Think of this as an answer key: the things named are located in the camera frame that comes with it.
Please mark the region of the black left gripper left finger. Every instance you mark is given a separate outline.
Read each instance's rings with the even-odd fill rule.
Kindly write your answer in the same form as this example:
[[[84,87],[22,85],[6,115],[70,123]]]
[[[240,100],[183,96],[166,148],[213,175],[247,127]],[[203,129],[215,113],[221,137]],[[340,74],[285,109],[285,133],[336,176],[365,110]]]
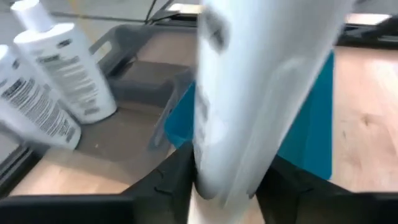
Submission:
[[[120,194],[30,195],[0,200],[0,224],[187,224],[196,176],[185,142]]]

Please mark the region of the black aluminium table frame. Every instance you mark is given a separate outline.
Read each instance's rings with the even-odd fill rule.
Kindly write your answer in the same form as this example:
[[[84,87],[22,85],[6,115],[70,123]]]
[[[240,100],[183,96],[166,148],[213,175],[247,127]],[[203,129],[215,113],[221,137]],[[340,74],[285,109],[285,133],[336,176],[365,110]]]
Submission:
[[[186,27],[163,27],[126,65],[126,79],[152,72],[173,87],[193,62],[196,37]],[[333,90],[331,182],[352,192],[398,190],[398,52],[341,47]],[[0,165],[0,194],[116,193],[137,182],[174,148],[161,139],[150,148],[164,110],[123,101],[102,123],[85,126],[75,152],[17,146]]]

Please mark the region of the white plastic cleaner bottle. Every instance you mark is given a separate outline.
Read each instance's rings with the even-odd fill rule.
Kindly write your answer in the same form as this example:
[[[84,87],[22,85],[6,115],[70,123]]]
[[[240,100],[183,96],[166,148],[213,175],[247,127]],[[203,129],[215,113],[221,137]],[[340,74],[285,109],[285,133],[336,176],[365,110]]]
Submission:
[[[116,112],[106,77],[76,24],[56,22],[39,0],[16,1],[11,12],[25,29],[15,36],[14,44],[81,124],[96,123]]]
[[[74,150],[81,128],[38,71],[0,45],[0,121],[23,139]]]
[[[237,224],[356,0],[202,0],[193,147],[198,224]]]

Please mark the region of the teal plastic bin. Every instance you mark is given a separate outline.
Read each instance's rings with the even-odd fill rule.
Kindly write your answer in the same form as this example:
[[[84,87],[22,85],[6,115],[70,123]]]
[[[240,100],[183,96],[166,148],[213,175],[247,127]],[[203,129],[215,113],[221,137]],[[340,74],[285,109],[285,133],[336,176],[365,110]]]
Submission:
[[[332,176],[334,61],[331,52],[278,151],[283,159],[325,180]],[[194,96],[195,82],[190,81],[164,124],[167,139],[177,149],[193,139]]]

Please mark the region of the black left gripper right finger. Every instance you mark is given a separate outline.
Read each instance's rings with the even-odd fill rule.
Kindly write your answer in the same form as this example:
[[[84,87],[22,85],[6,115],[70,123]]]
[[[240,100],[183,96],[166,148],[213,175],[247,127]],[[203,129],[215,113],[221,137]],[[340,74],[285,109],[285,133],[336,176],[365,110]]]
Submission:
[[[256,197],[265,224],[398,224],[398,192],[350,192],[279,156]]]

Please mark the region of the grey translucent plastic bin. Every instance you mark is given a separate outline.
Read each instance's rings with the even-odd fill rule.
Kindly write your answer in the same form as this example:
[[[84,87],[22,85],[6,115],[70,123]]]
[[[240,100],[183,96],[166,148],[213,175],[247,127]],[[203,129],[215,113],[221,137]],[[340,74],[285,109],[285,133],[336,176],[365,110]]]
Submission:
[[[110,45],[99,65],[118,104],[111,117],[83,127],[78,151],[112,161],[157,165],[170,143],[164,124],[193,79],[197,30],[120,25],[91,51]]]

